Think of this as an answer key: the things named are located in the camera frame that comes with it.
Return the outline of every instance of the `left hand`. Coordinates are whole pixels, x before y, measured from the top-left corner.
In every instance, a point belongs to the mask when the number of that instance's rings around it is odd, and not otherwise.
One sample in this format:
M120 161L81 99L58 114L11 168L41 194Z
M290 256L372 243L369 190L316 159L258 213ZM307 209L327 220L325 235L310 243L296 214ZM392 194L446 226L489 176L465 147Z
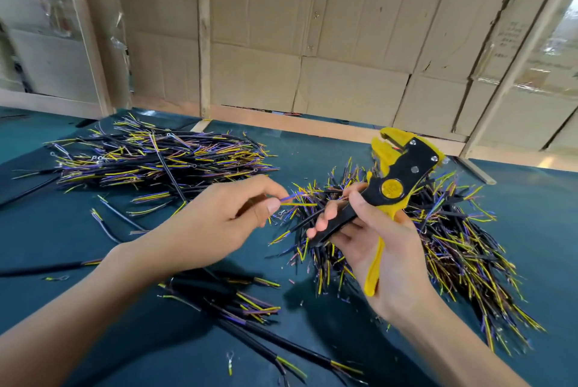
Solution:
M127 246L140 249L158 275L205 267L241 247L287 196L283 186L265 175L213 184L177 215Z

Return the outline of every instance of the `right hand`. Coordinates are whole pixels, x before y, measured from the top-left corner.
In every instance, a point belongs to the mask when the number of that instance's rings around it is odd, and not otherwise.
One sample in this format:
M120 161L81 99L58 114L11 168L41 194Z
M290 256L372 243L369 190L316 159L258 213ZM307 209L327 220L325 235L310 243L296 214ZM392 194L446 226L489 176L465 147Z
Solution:
M412 220L403 211L395 220L368 204L360 191L367 183L355 183L343 191L358 218L343 226L330 241L345 255L359 284L363 287L369 267L378 250L379 237L385 242L381 256L378 288L367 297L369 305L389 323L396 323L437 298L428 278L421 239ZM345 201L330 201L315 227L307 230L311 239L327 228Z

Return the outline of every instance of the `wire bundle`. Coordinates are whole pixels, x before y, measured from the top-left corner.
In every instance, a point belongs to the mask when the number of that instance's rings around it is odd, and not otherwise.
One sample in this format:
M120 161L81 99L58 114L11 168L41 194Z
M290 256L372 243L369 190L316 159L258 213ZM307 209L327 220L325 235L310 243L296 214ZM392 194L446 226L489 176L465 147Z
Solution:
M278 168L264 163L271 157L265 146L246 135L188 132L159 128L137 119L133 114L114 123L119 133L107 134L102 129L91 130L89 137L75 137L47 146L57 166L27 172L16 178L35 174L57 173L18 197L56 180L67 192L79 187L109 187L134 185L137 190L153 191L134 198L134 203L155 202L155 206L131 215L144 215L177 203L178 210L217 182L244 179L266 174Z
M290 233L296 233L294 244L275 256L293 253L290 265L297 265L305 261L309 252L310 264L315 268L317 294L327 292L333 278L339 282L337 296L345 302L349 298L341 297L344 285L361 294L347 260L329 241L322 246L309 246L306 230L314 226L316 216L330 200L341 199L343 190L357 181L366 181L366 172L352 167L350 159L343 176L336 179L333 169L325 187L316 182L307 187L296 185L299 191L296 200L314 206L295 206L277 213L274 224L290 229L270 243L276 244ZM545 329L517 305L511 289L524 299L519 291L516 267L504 257L503 247L478 225L496 219L476 201L481 186L471 190L470 186L458 186L456 181L455 172L437 178L428 176L415 188L406 208L420 233L430 279L439 287L440 295L445 294L453 301L457 301L459 295L470 303L492 351L497 342L509 355L511 349L525 352L531 343L520 326Z

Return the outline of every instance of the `workbench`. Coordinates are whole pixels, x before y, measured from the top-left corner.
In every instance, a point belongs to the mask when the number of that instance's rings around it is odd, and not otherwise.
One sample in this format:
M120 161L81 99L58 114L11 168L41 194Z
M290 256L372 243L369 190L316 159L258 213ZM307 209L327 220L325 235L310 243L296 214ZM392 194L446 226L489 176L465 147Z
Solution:
M112 129L114 116L101 121ZM148 122L167 128L189 129L195 118L156 115ZM206 131L241 135L243 131L278 155L269 163L280 167L271 178L292 189L292 183L306 185L314 179L325 183L327 172L339 172L349 157L353 164L371 166L367 144L320 138L266 128L239 126L213 121ZM79 133L89 134L88 130ZM11 144L18 145L17 136ZM34 170L54 165L46 148L34 150L0 165L0 201L44 181L32 176L11 180L13 170ZM526 330L534 351L508 357L498 354L534 387L578 385L576 368L578 337L574 317L578 312L576 263L578 247L575 221L578 214L578 175L528 167L476 161L498 184L486 186L480 202L496 212L498 221L486 223L488 230L507 250L507 258L526 278L521 290L529 304L528 313L548 333ZM445 166L444 170L454 167ZM460 174L460 184L474 180ZM138 194L132 186L110 190L76 190L63 194L55 184L0 209L0 268L35 266L75 260L102 258L114 246L93 220L92 207L106 214L97 194L106 194L117 208L127 209ZM139 219L154 228L173 212L162 209ZM116 217L107 223L122 240L134 239L130 227ZM281 288L253 288L256 297L283 307L275 333L302 346L333 357L364 365L370 385L435 386L427 369L401 335L380 325L365 302L339 300L335 294L315 297L313 273L306 264L297 269L288 257L265 259L285 250L291 241L268 246L281 233L278 226L257 229L242 248L223 261L230 270L263 274L281 283ZM80 281L90 267L65 272L66 281L47 282L41 276L0 279L0 332ZM157 295L150 288L98 342L74 372L68 386L275 386L277 370L261 356L212 325L196 310ZM479 325L464 302L450 303L477 333ZM226 354L234 352L233 375L228 374ZM330 372L285 351L280 354L297 364L309 376L310 386L338 386ZM292 385L299 384L290 378Z

